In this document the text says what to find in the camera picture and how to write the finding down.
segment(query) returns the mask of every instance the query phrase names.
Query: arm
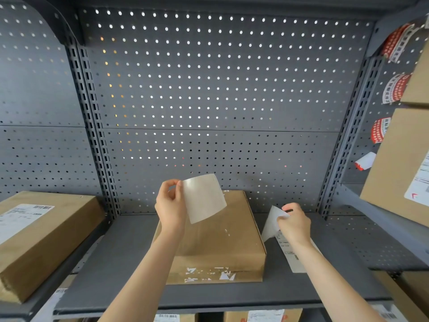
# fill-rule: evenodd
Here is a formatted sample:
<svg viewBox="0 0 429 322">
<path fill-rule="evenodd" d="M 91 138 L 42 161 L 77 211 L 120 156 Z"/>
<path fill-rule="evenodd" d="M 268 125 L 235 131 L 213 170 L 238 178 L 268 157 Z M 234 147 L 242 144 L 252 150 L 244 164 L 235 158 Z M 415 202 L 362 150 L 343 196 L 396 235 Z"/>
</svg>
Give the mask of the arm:
<svg viewBox="0 0 429 322">
<path fill-rule="evenodd" d="M 162 183 L 155 209 L 162 231 L 99 322 L 153 322 L 174 255 L 185 232 L 183 183 Z"/>
<path fill-rule="evenodd" d="M 277 219 L 280 229 L 305 267 L 322 303 L 333 322 L 385 322 L 378 313 L 345 281 L 335 268 L 310 242 L 310 219 L 297 203 L 290 217 Z"/>
</svg>

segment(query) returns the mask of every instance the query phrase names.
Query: barcode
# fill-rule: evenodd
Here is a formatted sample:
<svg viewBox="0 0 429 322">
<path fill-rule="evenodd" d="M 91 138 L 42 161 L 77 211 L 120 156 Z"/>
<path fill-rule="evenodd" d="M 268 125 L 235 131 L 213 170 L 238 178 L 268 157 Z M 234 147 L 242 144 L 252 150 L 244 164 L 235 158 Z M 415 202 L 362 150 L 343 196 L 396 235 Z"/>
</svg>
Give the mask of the barcode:
<svg viewBox="0 0 429 322">
<path fill-rule="evenodd" d="M 35 209 L 51 209 L 50 205 L 35 205 L 33 208 Z"/>
<path fill-rule="evenodd" d="M 391 313 L 391 312 L 389 312 L 389 313 L 381 313 L 381 312 L 378 312 L 379 314 L 380 314 L 380 316 L 383 318 L 383 319 L 396 319 L 396 315 L 395 314 L 393 314 L 393 313 Z"/>
</svg>

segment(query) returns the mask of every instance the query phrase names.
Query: gray shelf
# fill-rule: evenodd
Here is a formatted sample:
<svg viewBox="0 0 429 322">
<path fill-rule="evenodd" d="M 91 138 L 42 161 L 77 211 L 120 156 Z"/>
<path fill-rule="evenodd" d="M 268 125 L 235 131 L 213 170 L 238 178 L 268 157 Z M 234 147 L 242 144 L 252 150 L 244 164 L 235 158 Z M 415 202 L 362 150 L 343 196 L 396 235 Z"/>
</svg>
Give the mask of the gray shelf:
<svg viewBox="0 0 429 322">
<path fill-rule="evenodd" d="M 266 216 L 255 214 L 260 229 Z M 334 236 L 318 214 L 308 216 L 314 242 L 351 286 L 369 302 L 389 302 L 389 293 L 359 257 Z M 157 224 L 156 215 L 119 216 L 57 304 L 56 318 L 100 316 L 149 249 Z M 263 282 L 166 286 L 159 312 L 322 307 L 307 274 L 292 273 L 276 240 L 269 239 L 265 246 Z"/>
<path fill-rule="evenodd" d="M 334 195 L 335 203 L 351 205 L 361 211 L 429 265 L 429 228 L 362 200 L 362 188 L 363 184 L 338 184 Z"/>
<path fill-rule="evenodd" d="M 51 274 L 51 276 L 31 295 L 23 304 L 0 301 L 1 319 L 31 320 L 43 304 L 56 291 L 61 282 L 69 275 L 82 256 L 91 245 L 107 230 L 107 221 L 102 222 L 96 229 L 74 250 L 72 254 Z"/>
</svg>

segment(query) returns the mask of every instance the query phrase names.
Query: cardboard box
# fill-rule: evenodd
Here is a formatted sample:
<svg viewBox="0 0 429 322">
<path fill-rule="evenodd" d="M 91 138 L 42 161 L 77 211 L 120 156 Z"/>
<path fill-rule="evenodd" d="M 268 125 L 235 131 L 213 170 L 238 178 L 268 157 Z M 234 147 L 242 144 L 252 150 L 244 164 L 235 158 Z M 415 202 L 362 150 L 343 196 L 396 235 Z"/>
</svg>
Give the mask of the cardboard box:
<svg viewBox="0 0 429 322">
<path fill-rule="evenodd" d="M 223 194 L 226 208 L 192 225 L 187 220 L 168 285 L 262 281 L 266 251 L 246 195 Z M 154 241 L 160 232 L 159 223 Z"/>
<path fill-rule="evenodd" d="M 298 322 L 302 312 L 302 308 L 225 312 L 223 322 L 255 322 L 255 318 L 258 321 L 266 319 L 270 322 Z"/>
<path fill-rule="evenodd" d="M 429 151 L 429 110 L 397 108 L 360 197 L 429 227 L 429 184 L 416 181 Z M 419 187 L 421 192 L 412 191 Z"/>
<path fill-rule="evenodd" d="M 157 314 L 154 322 L 197 322 L 198 314 Z"/>
<path fill-rule="evenodd" d="M 408 322 L 429 322 L 429 318 L 407 296 L 386 271 L 373 271 L 374 275 L 392 295 L 393 301 Z"/>
<path fill-rule="evenodd" d="M 429 43 L 426 42 L 420 59 L 405 88 L 401 102 L 429 106 Z"/>
<path fill-rule="evenodd" d="M 94 196 L 24 191 L 0 202 L 0 300 L 24 302 L 103 220 Z"/>
<path fill-rule="evenodd" d="M 396 282 L 429 317 L 429 271 L 405 271 Z"/>
</svg>

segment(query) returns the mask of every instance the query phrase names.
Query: label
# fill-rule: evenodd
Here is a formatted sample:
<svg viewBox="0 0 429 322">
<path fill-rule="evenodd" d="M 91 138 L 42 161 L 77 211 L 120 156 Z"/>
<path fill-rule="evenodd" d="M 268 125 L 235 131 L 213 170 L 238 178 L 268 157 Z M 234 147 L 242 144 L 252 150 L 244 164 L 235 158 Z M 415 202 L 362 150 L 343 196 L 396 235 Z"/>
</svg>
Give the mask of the label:
<svg viewBox="0 0 429 322">
<path fill-rule="evenodd" d="M 415 24 L 410 23 L 399 27 L 386 39 L 381 53 L 390 61 L 397 63 L 400 55 L 405 50 L 405 46 L 419 29 L 420 27 L 415 27 Z"/>
<path fill-rule="evenodd" d="M 282 322 L 284 309 L 249 311 L 247 322 Z"/>
<path fill-rule="evenodd" d="M 180 322 L 179 314 L 157 314 L 154 322 Z"/>
<path fill-rule="evenodd" d="M 404 195 L 405 199 L 429 206 L 429 151 Z"/>
<path fill-rule="evenodd" d="M 66 290 L 67 288 L 58 288 L 42 306 L 42 308 L 36 313 L 33 319 L 31 319 L 31 322 L 52 321 L 54 308 Z"/>
<path fill-rule="evenodd" d="M 386 309 L 382 304 L 371 305 L 377 313 L 387 322 L 408 322 L 401 311 L 393 304 L 391 310 Z"/>
<path fill-rule="evenodd" d="M 410 75 L 399 74 L 393 76 L 384 88 L 382 97 L 383 104 L 401 100 L 409 79 Z"/>
<path fill-rule="evenodd" d="M 307 273 L 305 270 L 303 264 L 298 259 L 298 256 L 293 252 L 292 246 L 287 241 L 287 239 L 283 236 L 282 232 L 279 232 L 276 235 L 277 243 L 280 245 L 280 248 L 283 251 L 284 256 L 286 257 L 287 263 L 289 263 L 290 269 L 293 273 Z M 311 243 L 313 244 L 314 248 L 320 252 L 316 244 L 311 239 Z"/>
<path fill-rule="evenodd" d="M 54 205 L 19 204 L 0 215 L 0 244 L 54 208 Z"/>
<path fill-rule="evenodd" d="M 392 118 L 383 118 L 374 122 L 371 129 L 371 140 L 373 143 L 380 143 L 384 140 L 384 135 L 386 134 L 391 119 Z"/>
</svg>

